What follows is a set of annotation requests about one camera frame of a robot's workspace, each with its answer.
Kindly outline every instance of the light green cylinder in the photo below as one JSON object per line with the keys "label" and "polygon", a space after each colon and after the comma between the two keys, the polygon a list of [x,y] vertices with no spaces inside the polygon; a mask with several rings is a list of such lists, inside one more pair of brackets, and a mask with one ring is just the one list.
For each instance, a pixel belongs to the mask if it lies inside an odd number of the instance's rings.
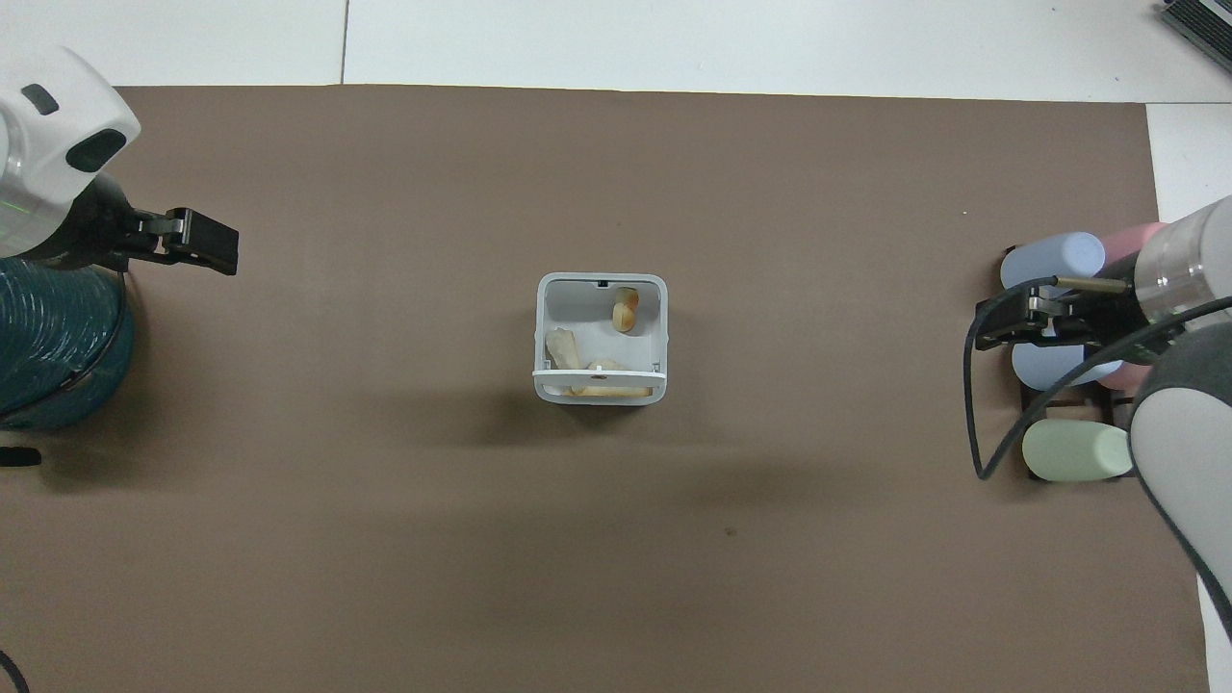
{"label": "light green cylinder", "polygon": [[1133,467],[1126,433],[1089,420],[1035,422],[1023,437],[1023,459],[1048,481],[1099,481]]}

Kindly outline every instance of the black cable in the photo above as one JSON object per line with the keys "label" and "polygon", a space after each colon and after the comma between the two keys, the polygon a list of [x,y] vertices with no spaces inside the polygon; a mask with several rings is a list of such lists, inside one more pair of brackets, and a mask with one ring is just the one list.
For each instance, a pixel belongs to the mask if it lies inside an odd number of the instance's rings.
{"label": "black cable", "polygon": [[17,668],[17,663],[9,658],[9,655],[0,650],[0,668],[9,675],[9,679],[12,681],[12,687],[17,689],[17,693],[30,693],[30,684],[26,683],[26,677],[21,676],[21,670]]}
{"label": "black cable", "polygon": [[116,323],[111,326],[111,334],[107,335],[107,340],[103,342],[102,348],[99,349],[99,353],[95,354],[94,359],[90,359],[90,363],[86,364],[84,369],[71,374],[68,379],[65,379],[64,382],[62,382],[59,387],[57,387],[55,390],[52,390],[51,392],[43,395],[42,397],[36,397],[34,400],[31,400],[25,404],[18,404],[16,407],[12,407],[11,409],[0,412],[0,425],[4,425],[4,423],[9,420],[11,417],[20,414],[22,412],[28,412],[30,409],[33,409],[34,407],[43,404],[48,400],[57,397],[60,392],[73,390],[91,372],[94,372],[94,369],[97,367],[99,364],[102,363],[102,359],[106,358],[107,353],[111,351],[112,344],[116,343],[116,337],[120,334],[120,328],[123,326],[124,322],[124,310],[128,307],[128,285],[124,281],[126,274],[127,273],[122,271],[116,273],[116,276],[120,277],[120,297],[117,298],[118,310],[116,311]]}
{"label": "black cable", "polygon": [[[1023,285],[1011,287],[1007,290],[1007,293],[1013,292],[1015,290],[1020,290],[1020,287],[1023,287]],[[1002,298],[1003,296],[1005,295],[1002,293],[995,298]],[[1008,298],[1002,298],[1000,302],[1004,302],[1005,300]],[[1035,400],[1032,400],[1031,403],[1026,407],[1026,409],[1023,409],[1023,414],[1018,417],[1018,420],[1014,422],[1014,425],[1010,427],[1009,432],[1007,432],[1005,435],[1002,438],[1000,444],[997,445],[997,450],[993,451],[993,456],[989,457],[987,465],[981,464],[979,459],[979,444],[976,439],[976,414],[971,397],[971,350],[975,345],[975,334],[978,332],[981,323],[987,317],[987,314],[981,316],[981,312],[983,311],[977,312],[976,322],[972,323],[971,332],[967,333],[967,343],[963,348],[963,354],[962,354],[963,395],[966,397],[966,409],[967,409],[967,437],[971,441],[971,460],[976,467],[976,476],[981,481],[991,477],[993,472],[997,471],[997,466],[1000,464],[1002,459],[1005,456],[1007,453],[1009,453],[1009,449],[1015,443],[1018,443],[1018,440],[1026,432],[1027,427],[1030,427],[1031,423],[1035,420],[1035,418],[1040,416],[1041,412],[1044,412],[1044,408],[1048,406],[1048,402],[1051,402],[1052,398],[1056,397],[1058,392],[1061,392],[1066,387],[1069,387],[1069,383],[1077,380],[1080,375],[1083,375],[1084,372],[1089,371],[1092,367],[1099,364],[1115,361],[1116,359],[1125,356],[1140,343],[1158,337],[1181,323],[1186,323],[1191,319],[1196,319],[1202,316],[1209,316],[1218,311],[1225,311],[1227,308],[1232,308],[1232,296],[1216,298],[1215,301],[1207,301],[1206,303],[1202,303],[1201,306],[1198,306],[1195,308],[1190,308],[1188,311],[1168,316],[1167,318],[1159,322],[1148,324],[1147,327],[1136,329],[1130,334],[1126,334],[1125,337],[1109,344],[1106,348],[1099,350],[1096,354],[1093,354],[1083,363],[1069,369],[1069,372],[1061,376],[1061,379],[1057,380],[1057,382],[1055,382],[1052,387],[1037,395]]]}
{"label": "black cable", "polygon": [[962,348],[962,396],[967,407],[967,440],[971,443],[971,459],[976,465],[976,476],[981,480],[988,478],[993,474],[997,465],[1000,464],[1000,459],[994,455],[987,467],[984,467],[979,461],[979,440],[976,437],[976,408],[971,395],[971,353],[976,348],[976,338],[979,335],[979,328],[984,326],[984,321],[988,319],[988,316],[999,308],[1002,303],[1009,301],[1010,298],[1016,298],[1019,295],[1025,293],[1031,289],[1039,289],[1040,286],[1056,286],[1056,284],[1057,277],[1055,276],[1041,276],[1039,279],[1029,279],[1021,284],[1015,284],[997,296],[984,301],[983,305],[976,310],[975,319],[971,321],[971,329],[967,330],[967,340]]}

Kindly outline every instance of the white plastic bin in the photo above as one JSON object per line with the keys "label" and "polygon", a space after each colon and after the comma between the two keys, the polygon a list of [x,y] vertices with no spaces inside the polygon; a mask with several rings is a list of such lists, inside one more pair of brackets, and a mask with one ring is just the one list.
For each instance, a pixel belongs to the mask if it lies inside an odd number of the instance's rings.
{"label": "white plastic bin", "polygon": [[[628,332],[612,326],[621,289],[636,289],[636,322]],[[582,369],[559,369],[547,349],[547,335],[573,333]],[[589,369],[594,361],[616,361],[623,370]],[[535,311],[535,391],[557,404],[641,407],[668,390],[668,285],[650,274],[552,273],[540,281]],[[595,395],[606,387],[648,388],[647,396]],[[578,391],[591,395],[578,395]]]}

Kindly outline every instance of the brown tabletop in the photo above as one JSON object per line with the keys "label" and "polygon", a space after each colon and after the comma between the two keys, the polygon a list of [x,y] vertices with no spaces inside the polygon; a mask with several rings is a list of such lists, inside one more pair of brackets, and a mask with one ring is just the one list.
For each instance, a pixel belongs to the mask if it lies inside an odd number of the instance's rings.
{"label": "brown tabletop", "polygon": [[[1133,481],[971,470],[999,253],[1152,221],[1135,105],[128,89],[120,393],[0,474],[36,691],[1205,691]],[[652,407],[531,382],[549,271],[662,276]],[[981,355],[986,446],[1016,390]]]}

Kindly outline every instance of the teal cable coil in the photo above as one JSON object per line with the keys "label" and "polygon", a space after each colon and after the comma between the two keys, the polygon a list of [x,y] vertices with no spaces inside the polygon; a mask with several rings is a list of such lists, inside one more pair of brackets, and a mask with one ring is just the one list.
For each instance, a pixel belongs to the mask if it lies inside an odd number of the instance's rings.
{"label": "teal cable coil", "polygon": [[[115,393],[133,353],[133,317],[121,291],[115,275],[95,268],[0,259],[0,430],[62,428]],[[96,360],[89,376],[57,392]]]}

